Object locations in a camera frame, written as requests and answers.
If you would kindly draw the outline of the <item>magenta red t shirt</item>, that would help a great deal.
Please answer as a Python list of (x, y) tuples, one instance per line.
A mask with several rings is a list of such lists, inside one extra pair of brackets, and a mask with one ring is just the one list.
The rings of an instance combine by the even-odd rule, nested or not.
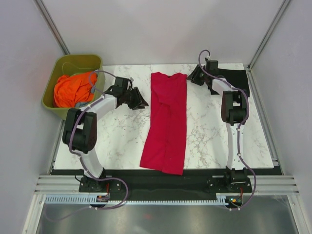
[(142, 168), (182, 175), (187, 139), (187, 75), (151, 74), (150, 129)]

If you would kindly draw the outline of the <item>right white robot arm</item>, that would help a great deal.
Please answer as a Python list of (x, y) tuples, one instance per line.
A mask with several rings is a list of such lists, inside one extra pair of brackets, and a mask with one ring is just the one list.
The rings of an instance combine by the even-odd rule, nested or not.
[(196, 85), (206, 84), (210, 91), (222, 97), (221, 119), (228, 133), (228, 159), (223, 186), (229, 192), (236, 191), (247, 182), (247, 168), (243, 160), (243, 130), (249, 117), (249, 103), (246, 93), (233, 86), (218, 72), (218, 61), (205, 58), (206, 64), (198, 64), (188, 80)]

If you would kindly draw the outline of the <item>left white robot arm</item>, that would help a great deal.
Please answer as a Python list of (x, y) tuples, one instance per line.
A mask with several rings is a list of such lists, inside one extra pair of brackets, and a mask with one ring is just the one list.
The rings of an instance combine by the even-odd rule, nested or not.
[(99, 98), (81, 109), (71, 108), (67, 112), (62, 142), (68, 146), (71, 154), (79, 158), (85, 176), (91, 178), (90, 186), (97, 192), (105, 190), (107, 186), (107, 180), (102, 176), (104, 168), (95, 151), (97, 122), (123, 104), (131, 110), (149, 106), (131, 79), (116, 77), (115, 83)]

